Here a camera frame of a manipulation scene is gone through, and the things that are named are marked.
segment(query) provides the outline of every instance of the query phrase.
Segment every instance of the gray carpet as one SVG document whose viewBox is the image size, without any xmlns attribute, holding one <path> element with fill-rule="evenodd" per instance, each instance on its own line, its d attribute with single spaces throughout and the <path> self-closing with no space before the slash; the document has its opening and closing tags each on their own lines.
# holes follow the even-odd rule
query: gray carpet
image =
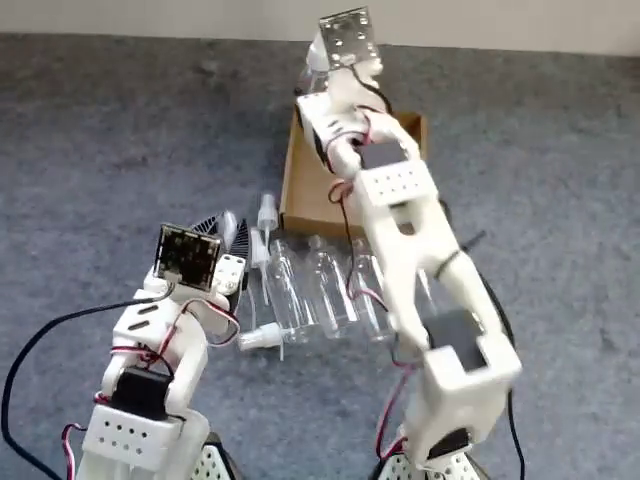
<svg viewBox="0 0 640 480">
<path fill-rule="evenodd" d="M 424 112 L 433 174 L 505 304 L 530 479 L 640 469 L 640 67 L 554 54 L 384 48 Z M 305 45 L 0 37 L 0 370 L 47 319 L 128 298 L 162 221 L 279 191 Z M 214 75 L 194 67 L 217 62 Z M 16 436 L 57 471 L 86 423 L 117 314 L 55 330 L 16 383 Z M 262 321 L 271 319 L 262 308 Z M 210 355 L 195 407 L 258 479 L 358 479 L 395 372 L 376 348 Z M 79 439 L 74 445 L 78 447 Z M 517 478 L 505 421 L 478 447 Z M 2 478 L 41 478 L 4 445 Z"/>
</svg>

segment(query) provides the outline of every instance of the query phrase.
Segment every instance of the white plastic bracket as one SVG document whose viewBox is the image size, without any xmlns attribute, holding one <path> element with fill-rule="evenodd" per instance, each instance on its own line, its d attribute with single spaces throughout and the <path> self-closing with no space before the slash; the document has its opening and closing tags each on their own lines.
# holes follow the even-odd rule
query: white plastic bracket
<svg viewBox="0 0 640 480">
<path fill-rule="evenodd" d="M 433 180 L 422 161 L 407 160 L 363 170 L 359 177 L 373 207 L 394 206 L 433 192 Z"/>
<path fill-rule="evenodd" d="M 134 468 L 159 472 L 180 436 L 178 420 L 153 421 L 96 405 L 83 450 Z"/>
<path fill-rule="evenodd" d="M 234 255 L 224 254 L 216 264 L 213 284 L 222 295 L 231 295 L 242 282 L 246 261 Z"/>
</svg>

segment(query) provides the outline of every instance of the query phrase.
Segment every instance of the cable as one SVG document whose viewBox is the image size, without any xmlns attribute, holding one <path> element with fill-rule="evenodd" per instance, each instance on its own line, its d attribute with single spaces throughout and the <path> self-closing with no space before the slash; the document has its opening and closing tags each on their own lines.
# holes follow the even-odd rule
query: cable
<svg viewBox="0 0 640 480">
<path fill-rule="evenodd" d="M 58 476 L 50 467 L 45 465 L 42 461 L 40 461 L 36 456 L 30 453 L 27 449 L 25 449 L 22 445 L 20 445 L 11 435 L 11 431 L 9 428 L 9 404 L 11 402 L 11 392 L 13 390 L 13 383 L 16 379 L 16 375 L 18 374 L 18 370 L 20 366 L 24 362 L 29 352 L 33 350 L 33 348 L 38 344 L 42 338 L 49 333 L 51 330 L 56 328 L 58 325 L 65 323 L 69 320 L 73 320 L 76 318 L 84 317 L 87 315 L 92 315 L 94 313 L 106 312 L 109 310 L 115 310 L 118 308 L 131 307 L 134 305 L 143 305 L 148 303 L 155 303 L 165 298 L 168 298 L 171 293 L 173 293 L 175 286 L 173 284 L 169 284 L 167 291 L 161 295 L 160 297 L 155 298 L 139 298 L 134 300 L 129 300 L 121 303 L 114 303 L 111 305 L 103 305 L 93 308 L 88 308 L 86 310 L 81 310 L 79 312 L 69 313 L 67 315 L 63 315 L 61 317 L 55 318 L 45 324 L 40 330 L 38 330 L 33 337 L 26 343 L 18 356 L 13 361 L 11 368 L 9 368 L 9 373 L 7 374 L 7 379 L 4 384 L 4 390 L 2 392 L 2 408 L 0 412 L 0 428 L 2 430 L 2 437 L 4 441 L 9 445 L 9 447 L 16 452 L 20 457 L 30 463 L 32 466 L 40 470 L 51 480 L 62 480 L 60 476 Z"/>
<path fill-rule="evenodd" d="M 442 199 L 440 199 L 439 201 L 440 201 L 440 205 L 445 211 L 445 215 L 447 215 L 448 217 L 447 220 L 449 221 L 449 223 L 451 223 L 452 215 L 451 215 L 451 210 L 449 208 L 449 205 Z M 483 230 L 477 235 L 475 235 L 471 240 L 466 242 L 458 251 L 454 252 L 448 259 L 446 259 L 443 262 L 443 264 L 436 271 L 436 274 L 434 275 L 434 277 L 437 279 L 440 276 L 440 274 L 442 274 L 443 270 L 451 263 L 451 261 L 457 255 L 460 254 L 460 252 L 468 252 L 482 238 L 484 238 L 484 236 L 485 236 L 485 232 Z M 507 316 L 507 313 L 505 312 L 502 304 L 500 303 L 500 300 L 498 299 L 498 296 L 496 295 L 496 292 L 493 290 L 493 287 L 491 286 L 489 281 L 484 277 L 484 275 L 482 275 L 482 273 L 479 270 L 478 270 L 478 275 L 480 276 L 480 280 L 482 281 L 482 284 L 484 285 L 484 288 L 487 291 L 487 294 L 489 295 L 489 299 L 491 300 L 493 307 L 496 309 L 496 312 L 498 313 L 498 317 L 500 317 L 500 322 L 504 327 L 504 330 L 507 334 L 507 338 L 509 339 L 509 342 L 511 342 L 513 349 L 516 350 L 516 337 L 513 333 L 513 327 L 511 326 L 511 322 L 509 321 L 509 317 Z M 515 415 L 513 410 L 513 389 L 509 390 L 509 393 L 507 393 L 507 417 L 509 420 L 509 430 L 511 431 L 511 438 L 513 439 L 513 445 L 516 449 L 518 460 L 520 462 L 520 480 L 525 480 L 526 460 L 524 457 L 522 446 L 520 445 L 520 439 L 518 438 L 518 431 L 516 429 L 516 421 L 515 421 Z"/>
<path fill-rule="evenodd" d="M 173 320 L 173 323 L 171 324 L 171 327 L 169 327 L 169 330 L 167 331 L 167 334 L 165 335 L 164 339 L 162 340 L 162 343 L 160 344 L 160 348 L 158 348 L 158 355 L 160 357 L 164 356 L 164 354 L 167 351 L 167 348 L 169 348 L 169 344 L 171 343 L 171 340 L 173 340 L 173 337 L 177 333 L 177 331 L 178 331 L 178 321 L 180 320 L 180 317 L 187 311 L 187 308 L 189 307 L 189 305 L 191 305 L 192 303 L 196 303 L 196 302 L 202 303 L 203 305 L 208 307 L 210 310 L 213 310 L 216 313 L 218 313 L 219 315 L 223 316 L 229 323 L 231 323 L 235 327 L 234 331 L 229 335 L 228 338 L 226 338 L 225 340 L 222 340 L 220 342 L 210 343 L 209 346 L 215 347 L 215 348 L 217 348 L 217 347 L 225 347 L 225 346 L 229 345 L 231 342 L 233 342 L 233 340 L 235 340 L 235 338 L 240 333 L 240 323 L 238 322 L 238 319 L 234 315 L 232 315 L 231 313 L 227 312 L 226 310 L 220 308 L 216 304 L 209 302 L 208 300 L 204 300 L 204 299 L 198 298 L 198 297 L 190 298 L 189 300 L 187 300 L 186 302 L 184 302 L 182 304 L 182 307 L 180 307 L 180 309 L 178 310 L 178 314 L 176 315 L 175 319 Z M 152 365 L 153 363 L 155 363 L 156 360 L 150 361 L 149 365 Z"/>
<path fill-rule="evenodd" d="M 67 459 L 67 480 L 76 479 L 76 458 L 73 455 L 73 449 L 71 448 L 71 444 L 69 443 L 71 430 L 78 430 L 79 432 L 87 431 L 85 427 L 77 423 L 70 423 L 62 430 L 60 440 L 62 440 L 62 451 L 64 452 L 64 456 Z"/>
<path fill-rule="evenodd" d="M 478 272 L 478 274 L 480 275 L 480 279 L 482 280 L 482 284 L 484 285 L 484 288 L 487 290 L 487 293 L 489 294 L 491 303 L 493 303 L 494 308 L 498 312 L 498 316 L 500 317 L 500 321 L 504 326 L 505 332 L 507 334 L 507 338 L 509 339 L 509 341 L 511 342 L 511 345 L 513 345 L 513 348 L 515 350 L 516 338 L 515 338 L 515 335 L 513 334 L 513 328 L 511 326 L 511 322 L 509 321 L 509 318 L 507 317 L 507 314 L 504 308 L 502 307 L 500 300 L 498 300 L 498 296 L 496 295 L 496 292 L 491 287 L 491 284 L 489 283 L 489 281 L 484 277 L 484 275 L 482 275 L 482 273 Z M 526 460 L 524 458 L 524 452 L 522 451 L 522 446 L 520 445 L 520 439 L 518 438 L 518 431 L 516 430 L 515 414 L 513 411 L 513 389 L 509 390 L 509 393 L 507 394 L 507 417 L 509 419 L 509 430 L 511 431 L 511 438 L 513 438 L 513 445 L 518 454 L 518 460 L 520 461 L 520 480 L 525 480 Z"/>
<path fill-rule="evenodd" d="M 400 335 L 398 335 L 398 332 L 396 332 L 393 336 L 393 343 L 391 344 L 390 347 L 390 351 L 391 351 L 391 363 L 393 363 L 394 366 L 396 367 L 400 367 L 400 368 L 405 368 L 405 367 L 418 367 L 420 366 L 421 362 L 420 361 L 416 361 L 415 363 L 409 363 L 409 362 L 401 362 L 400 360 L 398 360 L 398 344 L 400 342 Z"/>
<path fill-rule="evenodd" d="M 138 353 L 138 354 L 140 354 L 141 357 L 144 357 L 144 359 L 147 362 L 149 362 L 151 359 L 160 360 L 164 364 L 164 366 L 167 369 L 167 371 L 169 372 L 169 376 L 171 377 L 171 379 L 173 379 L 174 376 L 175 376 L 174 371 L 173 371 L 173 367 L 167 361 L 167 359 L 164 358 L 159 353 L 154 352 L 153 350 L 151 350 L 147 346 L 144 346 L 144 347 L 129 347 L 129 346 L 116 346 L 116 347 L 113 347 L 111 349 L 111 354 L 115 355 L 117 353 Z"/>
<path fill-rule="evenodd" d="M 354 65 L 351 65 L 349 69 L 351 70 L 351 73 L 353 73 L 353 76 L 355 77 L 356 81 L 362 86 L 362 88 L 368 90 L 369 92 L 373 93 L 378 98 L 380 98 L 380 100 L 382 100 L 382 102 L 384 103 L 384 107 L 387 113 L 389 115 L 393 115 L 393 108 L 391 107 L 391 102 L 386 97 L 386 95 L 382 93 L 379 88 L 376 88 L 373 85 L 369 85 L 368 83 L 363 82 L 362 78 L 360 78 L 360 75 L 358 74 L 356 67 Z"/>
<path fill-rule="evenodd" d="M 382 450 L 382 441 L 384 439 L 384 431 L 387 428 L 387 423 L 389 422 L 389 417 L 391 416 L 391 411 L 393 410 L 393 406 L 398 400 L 398 397 L 400 397 L 400 393 L 402 392 L 402 389 L 407 384 L 409 377 L 414 371 L 415 369 L 413 367 L 407 367 L 404 369 L 404 372 L 402 373 L 402 377 L 400 377 L 400 380 L 391 391 L 391 395 L 389 396 L 389 399 L 387 400 L 382 410 L 382 414 L 380 415 L 380 419 L 378 420 L 378 427 L 376 429 L 375 450 L 378 458 L 382 460 L 389 458 L 391 455 L 396 453 L 398 451 L 398 448 L 401 447 L 402 442 L 406 440 L 406 438 L 404 437 L 396 438 L 391 443 L 391 446 L 389 448 L 385 449 L 384 451 Z"/>
<path fill-rule="evenodd" d="M 335 196 L 336 192 L 340 192 L 338 197 Z M 344 204 L 345 199 L 349 195 L 351 195 L 351 192 L 353 192 L 353 184 L 351 182 L 347 182 L 346 180 L 337 180 L 331 186 L 331 188 L 329 189 L 329 194 L 327 195 L 329 199 L 329 203 L 338 205 L 340 207 L 340 211 L 342 213 L 342 219 L 344 221 L 345 234 L 347 236 L 347 242 L 349 243 L 350 266 L 349 266 L 349 273 L 347 274 L 347 285 L 346 285 L 347 295 L 351 301 L 355 300 L 361 295 L 367 295 L 368 297 L 372 298 L 378 305 L 380 305 L 380 308 L 382 308 L 385 312 L 388 312 L 389 310 L 385 305 L 384 300 L 382 300 L 380 295 L 378 295 L 376 292 L 374 292 L 370 288 L 362 288 L 355 292 L 351 291 L 351 280 L 353 279 L 353 273 L 355 271 L 356 255 L 355 255 L 355 249 L 353 247 L 353 237 L 351 235 L 351 226 L 349 224 L 349 216 L 347 215 L 347 209 Z"/>
</svg>

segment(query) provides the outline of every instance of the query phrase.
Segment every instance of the white wall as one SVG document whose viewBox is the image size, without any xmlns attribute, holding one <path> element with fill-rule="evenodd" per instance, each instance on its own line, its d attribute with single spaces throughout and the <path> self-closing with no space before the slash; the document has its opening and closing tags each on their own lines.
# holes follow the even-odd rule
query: white wall
<svg viewBox="0 0 640 480">
<path fill-rule="evenodd" d="M 0 0 L 0 31 L 310 40 L 366 0 Z M 640 54 L 640 0 L 369 0 L 379 43 Z"/>
</svg>

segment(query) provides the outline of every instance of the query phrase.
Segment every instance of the perforated bracket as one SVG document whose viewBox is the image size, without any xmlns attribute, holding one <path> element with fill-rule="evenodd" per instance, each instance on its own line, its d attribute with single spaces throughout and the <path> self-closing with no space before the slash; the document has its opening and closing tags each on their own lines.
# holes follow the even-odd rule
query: perforated bracket
<svg viewBox="0 0 640 480">
<path fill-rule="evenodd" d="M 215 445 L 205 445 L 190 480 L 234 480 Z"/>
<path fill-rule="evenodd" d="M 489 480 L 476 472 L 466 455 L 452 458 L 442 472 L 415 470 L 407 457 L 400 454 L 391 457 L 381 470 L 377 480 Z"/>
<path fill-rule="evenodd" d="M 83 450 L 132 467 L 158 472 L 180 436 L 178 420 L 153 421 L 96 405 Z"/>
<path fill-rule="evenodd" d="M 395 206 L 426 196 L 433 184 L 426 164 L 416 160 L 362 170 L 356 182 L 374 207 Z"/>
</svg>

